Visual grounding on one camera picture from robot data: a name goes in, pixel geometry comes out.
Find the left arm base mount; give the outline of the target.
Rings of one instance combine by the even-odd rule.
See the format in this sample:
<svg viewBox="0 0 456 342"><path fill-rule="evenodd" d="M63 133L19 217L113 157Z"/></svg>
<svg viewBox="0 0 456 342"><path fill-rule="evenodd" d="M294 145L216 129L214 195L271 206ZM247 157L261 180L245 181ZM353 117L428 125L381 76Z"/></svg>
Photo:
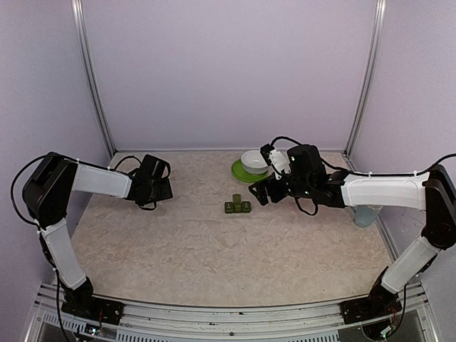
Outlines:
<svg viewBox="0 0 456 342"><path fill-rule="evenodd" d="M77 289L61 284L64 292L62 311L98 323L118 326L123 314L124 304L112 299L102 299L93 295L93 285L89 278Z"/></svg>

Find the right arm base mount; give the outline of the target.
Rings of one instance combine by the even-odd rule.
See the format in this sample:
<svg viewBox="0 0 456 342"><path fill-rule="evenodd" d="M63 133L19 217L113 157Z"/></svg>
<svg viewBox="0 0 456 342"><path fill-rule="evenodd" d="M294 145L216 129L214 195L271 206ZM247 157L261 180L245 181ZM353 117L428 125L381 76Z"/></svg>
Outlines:
<svg viewBox="0 0 456 342"><path fill-rule="evenodd" d="M381 284L374 285L367 296L342 301L339 306L345 324L368 321L403 309L398 295Z"/></svg>

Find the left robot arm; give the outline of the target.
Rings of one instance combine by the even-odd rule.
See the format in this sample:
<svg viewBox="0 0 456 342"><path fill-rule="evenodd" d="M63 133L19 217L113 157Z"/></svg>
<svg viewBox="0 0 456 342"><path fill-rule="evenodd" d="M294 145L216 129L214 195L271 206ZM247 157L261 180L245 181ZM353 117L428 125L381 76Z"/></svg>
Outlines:
<svg viewBox="0 0 456 342"><path fill-rule="evenodd" d="M101 167L50 152L37 160L38 167L27 180L22 198L48 262L55 269L66 303L86 317L94 316L100 302L82 270L67 228L67 207L74 192L106 195L134 202L145 211L172 199L169 162L146 155L129 172Z"/></svg>

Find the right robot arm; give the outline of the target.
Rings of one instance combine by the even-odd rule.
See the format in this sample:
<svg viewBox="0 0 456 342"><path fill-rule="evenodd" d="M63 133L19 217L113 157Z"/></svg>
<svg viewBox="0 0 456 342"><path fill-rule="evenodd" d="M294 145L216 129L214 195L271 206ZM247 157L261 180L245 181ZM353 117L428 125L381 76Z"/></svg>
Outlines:
<svg viewBox="0 0 456 342"><path fill-rule="evenodd" d="M364 309L371 316L381 315L413 277L455 245L455 186L438 162L412 173L357 173L335 167L329 174L330 165L314 145L300 144L282 153L266 144L260 154L274 171L249 186L262 206L291 197L311 200L316 209L403 207L425 213L420 236L377 278L365 299Z"/></svg>

